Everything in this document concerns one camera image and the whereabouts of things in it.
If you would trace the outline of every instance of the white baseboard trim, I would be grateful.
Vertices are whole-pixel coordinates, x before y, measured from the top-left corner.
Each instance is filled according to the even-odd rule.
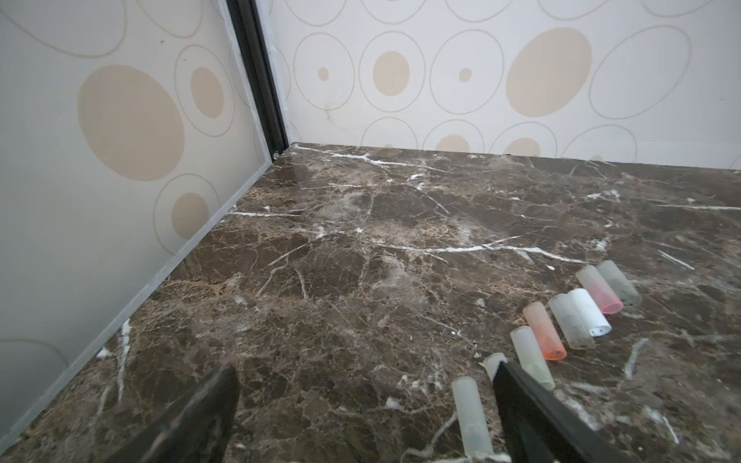
[[[210,232],[211,229],[216,226],[216,224],[219,223],[224,215],[229,212],[229,209],[231,209],[232,206],[234,206],[234,204],[245,195],[247,190],[249,190],[250,187],[255,184],[260,176],[265,173],[265,171],[268,170],[270,166],[270,161],[266,161],[266,163],[262,167],[260,167],[260,169],[255,172],[254,175],[252,175],[250,179],[247,180],[247,182],[242,185],[226,203],[224,203],[221,209],[219,209],[219,212],[211,217],[206,225],[204,225],[203,228],[201,228],[201,230],[199,230],[199,232],[193,236],[193,238],[185,243],[185,246],[183,246],[175,256],[171,257],[170,260],[167,261],[167,264],[165,264],[165,266],[155,274],[155,276],[149,281],[149,283],[144,286],[142,290],[139,291],[128,304],[126,304],[126,307],[124,307],[124,309],[118,314],[118,316],[114,318],[113,321],[108,324],[108,326],[106,326],[106,328],[98,335],[98,337],[96,337],[95,340],[91,342],[85,348],[85,350],[82,351],[77,359],[75,359],[75,361],[72,362],[72,364],[57,378],[57,380],[54,381],[51,386],[49,386],[44,395],[37,399],[36,402],[34,402],[34,404],[28,409],[28,411],[10,428],[10,430],[8,430],[8,432],[4,436],[2,436],[2,439],[0,439],[0,456],[11,445],[15,444],[17,438],[29,426],[29,424],[31,424],[33,420],[36,419],[36,417],[42,411],[44,411],[49,403],[54,400],[54,397],[56,397],[56,395],[59,394],[62,389],[64,389],[64,386],[72,381],[72,378],[74,378],[75,375],[77,375],[77,373],[82,370],[85,364],[87,364],[87,362],[101,350],[105,343],[108,342],[108,339],[116,334],[116,331],[119,330],[121,325],[123,325],[124,322],[134,314],[134,312],[136,312],[139,306],[141,306],[144,301],[147,300],[150,294],[153,293],[154,290],[157,289],[157,287],[159,287],[159,285],[167,278],[167,276],[170,275],[175,267],[177,267],[177,265],[182,262],[183,259],[185,259],[185,256],[187,256],[188,253],[198,245],[203,237],[206,236],[206,234]]]

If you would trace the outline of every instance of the plastic tube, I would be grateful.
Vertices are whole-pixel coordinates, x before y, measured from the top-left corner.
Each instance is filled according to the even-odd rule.
[[[618,313],[622,310],[622,302],[610,288],[595,266],[585,265],[576,272],[576,279],[589,292],[602,313]]]
[[[493,454],[476,381],[470,376],[461,376],[453,380],[452,387],[466,456],[481,458]]]
[[[592,336],[604,336],[612,331],[612,326],[608,323],[599,307],[594,303],[592,296],[583,287],[568,292],[568,296],[576,306],[576,311],[582,316],[582,320],[587,324],[589,334]]]
[[[562,360],[566,358],[566,349],[558,336],[551,317],[540,302],[533,302],[522,310],[525,320],[535,334],[540,351],[546,360]]]
[[[551,312],[558,322],[566,338],[568,346],[572,349],[589,349],[594,347],[594,339],[589,333],[586,322],[582,319],[576,306],[569,296],[558,294],[548,301]]]
[[[489,375],[489,381],[494,380],[494,376],[496,376],[496,371],[499,369],[499,364],[502,362],[506,362],[507,357],[505,357],[505,354],[501,352],[493,353],[486,359],[484,359],[483,362],[481,362],[481,365],[483,365],[484,368],[486,368],[486,374]]]
[[[556,382],[530,327],[519,327],[510,333],[519,365],[546,390],[553,390]]]
[[[623,272],[615,265],[613,261],[604,261],[597,265],[597,271],[605,279],[610,288],[617,294],[623,305],[626,307],[635,307],[640,305],[643,297],[628,280]]]

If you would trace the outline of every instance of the patterned wallpaper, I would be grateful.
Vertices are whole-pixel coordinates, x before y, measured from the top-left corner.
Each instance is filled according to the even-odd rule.
[[[269,165],[222,8],[0,0],[0,452]]]
[[[294,141],[741,168],[736,0],[262,0]]]

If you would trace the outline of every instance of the brown marble surface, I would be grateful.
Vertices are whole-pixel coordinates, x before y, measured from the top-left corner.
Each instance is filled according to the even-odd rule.
[[[226,462],[398,462],[461,375],[504,452],[477,362],[603,259],[644,302],[550,363],[554,394],[636,462],[737,462],[740,230],[733,171],[294,146],[132,317],[124,368],[117,335],[0,462],[98,461],[227,357]],[[461,456],[457,424],[412,453]]]

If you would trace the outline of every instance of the frosted plastic cylinder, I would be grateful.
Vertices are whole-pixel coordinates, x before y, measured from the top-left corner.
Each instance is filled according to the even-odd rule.
[[[600,312],[618,313],[622,310],[623,305],[620,298],[599,274],[595,266],[586,265],[579,269],[576,272],[576,279],[579,280],[584,289],[589,291],[589,296],[592,296]]]
[[[604,261],[597,265],[597,271],[605,279],[610,288],[617,294],[623,305],[626,307],[635,307],[640,305],[641,297],[633,283],[628,280],[623,272],[615,265],[613,261]]]
[[[515,328],[510,333],[510,337],[517,352],[519,366],[546,390],[553,390],[556,387],[556,382],[551,376],[548,364],[545,363],[543,353],[540,352],[540,346],[535,339],[533,330],[530,327]]]
[[[499,364],[506,361],[507,357],[505,357],[505,354],[497,352],[491,354],[489,357],[484,359],[483,362],[481,362],[481,364],[484,365],[484,368],[486,368],[486,374],[489,375],[489,381],[494,380],[496,371],[499,369]]]
[[[599,307],[594,303],[592,296],[583,287],[568,292],[568,296],[576,306],[576,311],[582,316],[582,320],[587,325],[589,334],[592,336],[604,336],[612,331],[612,326],[608,323]]]
[[[566,358],[566,349],[558,336],[551,317],[540,302],[533,302],[523,309],[522,314],[538,340],[540,351],[546,360],[562,360]]]
[[[491,455],[494,448],[491,446],[476,381],[470,376],[461,376],[453,380],[452,387],[463,438],[463,451],[470,457]]]
[[[594,347],[594,339],[589,333],[587,324],[579,312],[576,311],[576,306],[569,296],[558,294],[548,301],[548,306],[561,327],[561,332],[569,347],[572,349]]]

